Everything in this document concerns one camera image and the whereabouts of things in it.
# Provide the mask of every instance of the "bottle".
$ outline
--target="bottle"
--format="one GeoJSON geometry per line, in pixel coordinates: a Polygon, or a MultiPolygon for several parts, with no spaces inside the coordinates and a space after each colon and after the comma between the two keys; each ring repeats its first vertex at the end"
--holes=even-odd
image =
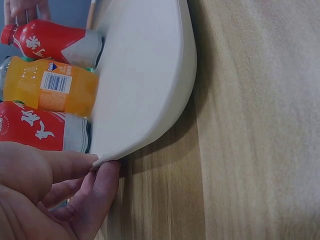
{"type": "Polygon", "coordinates": [[[73,28],[36,19],[23,26],[6,25],[1,43],[14,45],[31,59],[95,68],[103,49],[103,36],[89,29],[73,28]]]}
{"type": "Polygon", "coordinates": [[[91,124],[84,117],[4,101],[0,103],[0,142],[16,142],[41,150],[87,153],[91,124]]]}
{"type": "Polygon", "coordinates": [[[57,61],[24,61],[8,57],[0,65],[0,99],[27,106],[88,117],[96,100],[98,77],[57,61]]]}

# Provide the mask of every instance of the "logo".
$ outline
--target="logo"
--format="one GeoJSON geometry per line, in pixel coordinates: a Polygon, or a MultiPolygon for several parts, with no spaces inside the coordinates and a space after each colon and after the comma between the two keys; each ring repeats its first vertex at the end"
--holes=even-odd
{"type": "Polygon", "coordinates": [[[9,130],[9,120],[7,116],[0,115],[0,135],[5,135],[9,130]]]}
{"type": "Polygon", "coordinates": [[[53,62],[49,63],[48,71],[54,71],[57,68],[57,65],[55,65],[53,62]]]}

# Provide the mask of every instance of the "orange bottle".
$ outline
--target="orange bottle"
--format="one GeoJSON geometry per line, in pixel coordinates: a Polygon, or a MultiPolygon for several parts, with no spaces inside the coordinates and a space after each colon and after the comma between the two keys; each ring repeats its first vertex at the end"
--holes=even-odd
{"type": "Polygon", "coordinates": [[[81,67],[40,59],[27,62],[17,56],[0,65],[0,98],[21,101],[46,111],[90,116],[98,77],[81,67]]]}

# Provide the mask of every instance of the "red bottle cap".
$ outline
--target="red bottle cap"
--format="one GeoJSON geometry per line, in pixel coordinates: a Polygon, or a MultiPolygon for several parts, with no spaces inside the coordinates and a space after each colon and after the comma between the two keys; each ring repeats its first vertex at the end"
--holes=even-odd
{"type": "Polygon", "coordinates": [[[15,24],[8,24],[3,28],[0,38],[2,44],[10,44],[10,37],[15,26],[15,24]]]}

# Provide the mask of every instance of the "white character print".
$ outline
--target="white character print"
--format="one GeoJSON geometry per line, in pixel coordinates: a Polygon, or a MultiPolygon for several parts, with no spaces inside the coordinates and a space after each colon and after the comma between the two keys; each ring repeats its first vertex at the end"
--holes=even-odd
{"type": "Polygon", "coordinates": [[[29,39],[27,39],[25,42],[26,42],[26,47],[32,50],[35,50],[37,47],[41,46],[40,41],[35,35],[30,36],[29,39]]]}
{"type": "Polygon", "coordinates": [[[34,114],[33,110],[30,110],[30,111],[21,110],[21,113],[23,114],[23,116],[21,117],[21,121],[26,121],[28,124],[30,124],[30,127],[33,127],[34,122],[40,119],[40,117],[37,116],[37,114],[34,114]]]}
{"type": "Polygon", "coordinates": [[[32,51],[32,52],[33,52],[35,55],[43,58],[44,55],[42,54],[42,52],[45,52],[45,51],[46,51],[46,50],[45,50],[44,48],[41,48],[41,49],[40,49],[39,51],[37,51],[37,52],[34,52],[34,51],[32,51]]]}
{"type": "Polygon", "coordinates": [[[22,103],[19,103],[19,102],[13,102],[15,105],[17,105],[19,108],[25,110],[25,106],[22,104],[22,103]]]}
{"type": "Polygon", "coordinates": [[[46,139],[48,136],[55,137],[55,135],[51,131],[45,131],[45,124],[40,121],[41,130],[37,130],[35,136],[38,139],[46,139]]]}

